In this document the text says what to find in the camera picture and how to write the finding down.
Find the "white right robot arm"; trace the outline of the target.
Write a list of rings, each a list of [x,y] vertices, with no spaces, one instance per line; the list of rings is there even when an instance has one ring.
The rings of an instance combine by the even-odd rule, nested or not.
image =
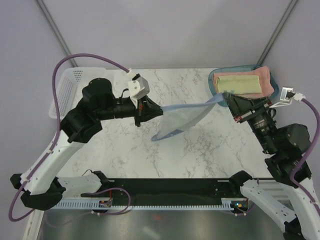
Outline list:
[[[229,92],[222,96],[235,122],[247,122],[263,152],[271,156],[265,159],[267,169],[286,193],[293,210],[264,191],[245,171],[230,178],[229,193],[251,200],[277,224],[286,240],[318,240],[320,203],[306,159],[319,139],[320,129],[310,139],[305,125],[294,123],[278,128],[271,114],[278,104],[268,97],[249,99]]]

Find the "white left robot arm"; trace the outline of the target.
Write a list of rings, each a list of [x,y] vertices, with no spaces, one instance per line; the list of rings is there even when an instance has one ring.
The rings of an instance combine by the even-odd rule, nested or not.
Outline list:
[[[82,98],[59,124],[59,137],[30,170],[13,174],[10,181],[21,189],[23,205],[35,210],[49,210],[62,199],[72,197],[105,197],[110,190],[108,178],[99,170],[78,177],[58,177],[67,161],[100,132],[102,121],[134,118],[137,127],[163,110],[147,95],[134,105],[129,97],[116,98],[106,78],[95,78],[82,89]]]

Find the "yellow green towel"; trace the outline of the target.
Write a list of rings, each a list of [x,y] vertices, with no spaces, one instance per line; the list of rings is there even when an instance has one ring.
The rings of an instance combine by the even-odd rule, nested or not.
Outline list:
[[[229,92],[236,95],[261,94],[262,88],[257,75],[222,75],[216,78],[218,93]]]

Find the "blue towel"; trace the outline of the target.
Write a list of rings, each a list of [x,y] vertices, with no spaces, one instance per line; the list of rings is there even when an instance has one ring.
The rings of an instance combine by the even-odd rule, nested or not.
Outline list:
[[[207,116],[214,106],[223,100],[223,95],[218,93],[204,103],[163,106],[161,108],[163,118],[160,129],[151,140],[156,142],[187,131]]]

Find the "pink terry towel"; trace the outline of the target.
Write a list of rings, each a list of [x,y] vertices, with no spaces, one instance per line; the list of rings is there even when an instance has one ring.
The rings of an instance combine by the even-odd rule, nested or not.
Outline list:
[[[269,97],[275,92],[267,66],[215,69],[208,85],[214,95],[228,92],[248,99]]]

